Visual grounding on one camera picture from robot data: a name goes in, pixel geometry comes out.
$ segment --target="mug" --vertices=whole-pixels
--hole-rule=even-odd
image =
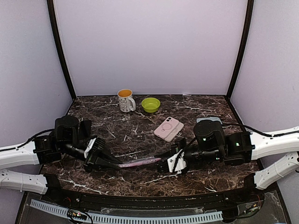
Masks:
[[[130,112],[136,110],[136,103],[132,97],[133,92],[128,89],[118,91],[118,102],[122,112]]]

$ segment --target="mug handle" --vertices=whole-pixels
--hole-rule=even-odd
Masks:
[[[130,110],[131,111],[135,111],[136,110],[136,103],[135,103],[135,100],[133,98],[130,98],[129,97],[129,100],[131,101],[132,103],[132,106],[130,106]]]

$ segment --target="black cable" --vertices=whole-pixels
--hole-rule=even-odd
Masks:
[[[69,211],[78,211],[78,212],[81,212],[82,214],[84,214],[84,215],[86,215],[87,217],[89,217],[89,218],[90,218],[90,222],[91,222],[91,224],[93,224],[93,218],[92,218],[87,212],[80,211],[80,210],[76,210],[76,209],[69,209]],[[70,218],[71,221],[72,221],[73,223],[78,223],[78,221],[75,220],[75,219],[73,219],[72,216],[68,216],[68,218]]]
[[[186,148],[188,148],[194,141],[196,140],[196,138],[192,139],[179,153],[178,153],[178,156],[176,157],[176,160],[174,162],[174,166],[173,166],[173,169],[172,169],[172,172],[175,172],[176,170],[176,167],[178,165],[178,160],[181,156],[181,154],[186,150]]]
[[[269,138],[273,138],[273,137],[280,137],[280,136],[284,136],[284,135],[287,135],[287,134],[295,134],[295,133],[299,133],[299,131],[293,131],[293,132],[287,132],[287,133],[280,133],[280,134],[274,134],[274,135],[271,135],[271,134],[266,134],[264,132],[261,132],[261,131],[258,131],[250,126],[247,126],[247,125],[243,125],[243,124],[236,124],[236,123],[222,123],[222,126],[240,126],[240,127],[245,127],[245,128],[248,128],[249,130],[251,131],[254,131],[262,136],[265,136],[265,137],[269,137]]]
[[[1,149],[0,152],[4,152],[4,151],[9,151],[9,150],[14,150],[14,149],[19,149],[21,147],[23,147],[24,145],[30,143],[32,140],[34,140],[37,136],[41,135],[41,134],[44,134],[44,133],[47,133],[47,132],[52,132],[54,129],[48,129],[48,130],[44,130],[42,132],[39,132],[35,135],[33,135],[31,138],[29,138],[25,143],[17,146],[17,147],[14,147],[14,148],[4,148],[4,149]]]
[[[255,204],[255,206],[258,206],[258,204],[260,203],[261,201],[260,201],[260,197],[259,197],[259,201]],[[249,214],[249,213],[247,213],[248,211],[250,211],[251,209],[253,209],[253,208],[255,208],[255,206],[251,206],[250,208],[248,208],[248,209],[246,209],[245,211],[243,211],[240,215],[238,215],[238,216],[234,216],[234,217],[225,217],[225,216],[222,216],[223,217],[223,219],[241,219],[241,218],[250,218],[250,217],[253,217],[256,213],[258,213],[260,210],[261,210],[261,208],[262,208],[262,206],[263,206],[263,204],[264,204],[264,202],[263,203],[261,203],[260,204],[260,206],[258,206],[259,208],[256,210],[256,212],[254,212],[254,213],[252,213],[250,216],[244,216],[244,215],[246,215],[246,214]]]

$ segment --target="gray object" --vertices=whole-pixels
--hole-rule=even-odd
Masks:
[[[196,122],[200,122],[201,120],[211,120],[211,121],[219,121],[222,124],[222,121],[218,117],[210,117],[210,118],[197,118]]]
[[[67,218],[66,214],[68,209],[64,207],[34,199],[31,200],[30,206],[55,216]],[[94,224],[200,224],[223,220],[221,211],[180,217],[122,217],[108,216],[91,212],[88,214],[92,217]],[[91,223],[90,218],[88,218],[85,223]]]

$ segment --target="black corner post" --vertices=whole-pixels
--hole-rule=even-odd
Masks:
[[[252,12],[253,12],[253,4],[254,4],[254,0],[248,0],[246,16],[245,16],[245,22],[244,22],[244,28],[243,28],[243,33],[242,33],[242,37],[241,37],[240,47],[239,47],[239,52],[238,52],[237,60],[235,62],[234,72],[233,72],[232,78],[230,80],[228,92],[226,93],[226,96],[227,96],[228,99],[230,99],[232,97],[232,94],[233,94],[233,91],[234,91],[234,88],[235,88],[235,83],[237,81],[238,74],[239,74],[239,71],[240,71],[240,67],[241,67],[241,64],[242,64],[242,60],[243,60],[243,56],[244,56],[244,52],[245,52],[245,47],[246,47],[246,42],[247,42],[247,38],[248,38],[248,34],[249,34],[249,28],[250,28],[251,17],[252,17]]]
[[[49,17],[50,17],[52,32],[53,32],[53,36],[54,36],[54,41],[55,41],[59,61],[61,64],[62,71],[64,73],[64,78],[65,78],[67,87],[69,89],[71,98],[74,100],[77,98],[77,96],[76,96],[73,84],[71,82],[71,76],[69,74],[69,70],[66,65],[64,52],[63,52],[61,41],[60,41],[58,25],[57,25],[56,16],[55,16],[54,2],[53,2],[53,0],[47,0],[47,4],[48,4]]]

